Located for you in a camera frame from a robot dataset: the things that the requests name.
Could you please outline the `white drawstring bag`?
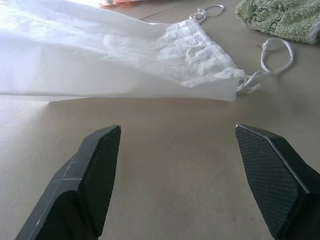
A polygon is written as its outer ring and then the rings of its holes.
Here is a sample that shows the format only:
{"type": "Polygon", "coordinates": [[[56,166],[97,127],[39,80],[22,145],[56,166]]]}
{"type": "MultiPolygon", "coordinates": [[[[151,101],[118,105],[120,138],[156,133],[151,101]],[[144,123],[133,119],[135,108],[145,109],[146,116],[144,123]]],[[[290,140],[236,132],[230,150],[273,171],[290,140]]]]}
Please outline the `white drawstring bag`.
{"type": "Polygon", "coordinates": [[[234,101],[245,72],[194,20],[0,0],[0,95],[234,101]]]}

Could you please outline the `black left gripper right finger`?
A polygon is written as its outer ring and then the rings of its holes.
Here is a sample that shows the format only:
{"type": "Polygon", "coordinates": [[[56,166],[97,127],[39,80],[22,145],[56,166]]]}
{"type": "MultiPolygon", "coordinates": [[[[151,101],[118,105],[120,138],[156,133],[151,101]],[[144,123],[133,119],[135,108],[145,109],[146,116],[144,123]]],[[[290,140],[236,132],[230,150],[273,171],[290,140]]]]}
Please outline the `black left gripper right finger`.
{"type": "Polygon", "coordinates": [[[320,174],[280,135],[235,127],[248,185],[274,240],[320,240],[320,174]]]}

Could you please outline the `orange object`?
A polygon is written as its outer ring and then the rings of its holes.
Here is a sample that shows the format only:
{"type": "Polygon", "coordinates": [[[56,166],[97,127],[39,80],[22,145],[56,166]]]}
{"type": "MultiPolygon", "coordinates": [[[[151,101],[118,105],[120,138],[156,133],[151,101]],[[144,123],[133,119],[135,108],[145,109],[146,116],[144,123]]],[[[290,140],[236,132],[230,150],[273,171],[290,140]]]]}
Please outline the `orange object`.
{"type": "Polygon", "coordinates": [[[144,3],[158,3],[163,0],[99,0],[99,8],[126,8],[144,3]]]}

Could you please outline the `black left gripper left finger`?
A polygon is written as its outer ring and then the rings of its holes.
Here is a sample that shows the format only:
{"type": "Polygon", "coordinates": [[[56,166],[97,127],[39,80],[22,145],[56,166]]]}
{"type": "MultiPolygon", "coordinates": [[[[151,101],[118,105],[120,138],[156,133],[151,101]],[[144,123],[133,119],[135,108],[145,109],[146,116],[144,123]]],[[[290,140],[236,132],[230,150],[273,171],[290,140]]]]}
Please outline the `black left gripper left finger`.
{"type": "Polygon", "coordinates": [[[54,174],[15,240],[98,240],[114,188],[120,125],[84,138],[54,174]]]}

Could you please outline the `green terry towel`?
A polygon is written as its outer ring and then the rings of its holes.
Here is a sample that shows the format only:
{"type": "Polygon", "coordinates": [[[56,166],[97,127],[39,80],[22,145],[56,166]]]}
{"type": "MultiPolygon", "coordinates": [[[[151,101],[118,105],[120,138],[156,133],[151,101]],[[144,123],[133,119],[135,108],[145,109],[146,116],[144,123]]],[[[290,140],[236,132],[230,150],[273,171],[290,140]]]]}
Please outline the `green terry towel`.
{"type": "Polygon", "coordinates": [[[299,43],[320,43],[320,0],[241,0],[235,14],[251,30],[299,43]]]}

